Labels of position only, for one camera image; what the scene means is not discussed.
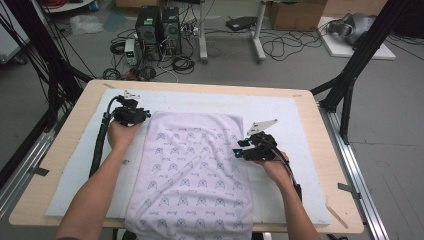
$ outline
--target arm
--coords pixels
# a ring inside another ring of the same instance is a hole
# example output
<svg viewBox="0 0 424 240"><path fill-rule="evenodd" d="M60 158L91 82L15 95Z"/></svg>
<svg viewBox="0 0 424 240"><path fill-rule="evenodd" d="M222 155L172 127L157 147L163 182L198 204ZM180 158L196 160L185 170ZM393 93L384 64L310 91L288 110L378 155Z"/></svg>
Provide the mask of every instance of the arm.
<svg viewBox="0 0 424 240"><path fill-rule="evenodd" d="M57 229L55 239L99 238L104 218L112 201L122 160L140 126L141 124L124 127L115 121L111 122L108 137L112 151L96 173L75 195Z"/></svg>
<svg viewBox="0 0 424 240"><path fill-rule="evenodd" d="M283 196L286 212L287 231L290 240L320 239L314 225L312 225L299 196L294 189L289 174L281 161L258 161L268 176L277 184Z"/></svg>

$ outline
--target black bracket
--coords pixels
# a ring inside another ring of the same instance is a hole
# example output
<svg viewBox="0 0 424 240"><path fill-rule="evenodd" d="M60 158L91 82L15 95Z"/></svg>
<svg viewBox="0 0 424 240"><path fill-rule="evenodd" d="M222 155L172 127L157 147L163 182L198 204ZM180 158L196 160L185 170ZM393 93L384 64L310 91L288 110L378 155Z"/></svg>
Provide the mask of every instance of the black bracket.
<svg viewBox="0 0 424 240"><path fill-rule="evenodd" d="M361 199L362 198L361 193L355 191L355 189L352 186L349 186L349 185L346 185L346 184L343 184L343 183L338 183L337 186L340 190L350 192L352 194L353 199Z"/></svg>
<svg viewBox="0 0 424 240"><path fill-rule="evenodd" d="M337 105L344 99L340 135L346 145L349 144L348 128L355 82L411 3L412 0L388 0L343 71L336 78L311 90L313 95L317 95L331 89L319 102L328 112L336 112Z"/></svg>

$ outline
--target forearm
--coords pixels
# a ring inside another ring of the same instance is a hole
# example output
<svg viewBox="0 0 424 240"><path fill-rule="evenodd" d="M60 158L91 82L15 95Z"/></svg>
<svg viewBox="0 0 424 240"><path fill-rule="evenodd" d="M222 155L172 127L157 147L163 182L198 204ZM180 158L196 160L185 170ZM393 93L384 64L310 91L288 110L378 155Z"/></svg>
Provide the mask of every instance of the forearm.
<svg viewBox="0 0 424 240"><path fill-rule="evenodd" d="M319 235L309 219L305 208L297 195L296 190L291 185L289 179L277 181L284 201L284 209L287 221L287 230L290 240L298 239L320 239Z"/></svg>
<svg viewBox="0 0 424 240"><path fill-rule="evenodd" d="M71 202L55 238L98 239L112 201L125 149L112 150Z"/></svg>

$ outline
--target wooden table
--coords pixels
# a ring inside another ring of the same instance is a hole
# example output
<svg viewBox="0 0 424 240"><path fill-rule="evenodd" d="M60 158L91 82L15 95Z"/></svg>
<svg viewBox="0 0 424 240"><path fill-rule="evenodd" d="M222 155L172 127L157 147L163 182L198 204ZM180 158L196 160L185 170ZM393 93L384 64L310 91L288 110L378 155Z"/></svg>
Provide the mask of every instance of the wooden table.
<svg viewBox="0 0 424 240"><path fill-rule="evenodd" d="M66 163L78 145L87 123L96 111L103 93L110 88L293 98L302 120L310 153L331 217L331 224L317 227L318 232L361 233L363 231L363 223L351 194L338 189L338 183L347 183L316 102L309 91L105 80L91 81L85 88L40 165L41 168L48 169L50 172L45 177L33 176L10 215L9 221L11 224L27 226L59 225L61 218L45 216L45 211L56 191ZM106 219L104 227L123 228L124 221L123 219ZM261 232L287 231L284 225L259 223L254 223L253 230Z"/></svg>

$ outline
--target white towel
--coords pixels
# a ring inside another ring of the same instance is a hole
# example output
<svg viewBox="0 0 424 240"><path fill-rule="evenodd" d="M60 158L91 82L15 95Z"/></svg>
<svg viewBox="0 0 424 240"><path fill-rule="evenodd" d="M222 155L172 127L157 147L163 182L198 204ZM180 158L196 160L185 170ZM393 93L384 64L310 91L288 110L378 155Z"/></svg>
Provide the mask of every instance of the white towel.
<svg viewBox="0 0 424 240"><path fill-rule="evenodd" d="M126 228L139 239L250 239L252 196L246 162L234 157L242 118L154 114Z"/></svg>

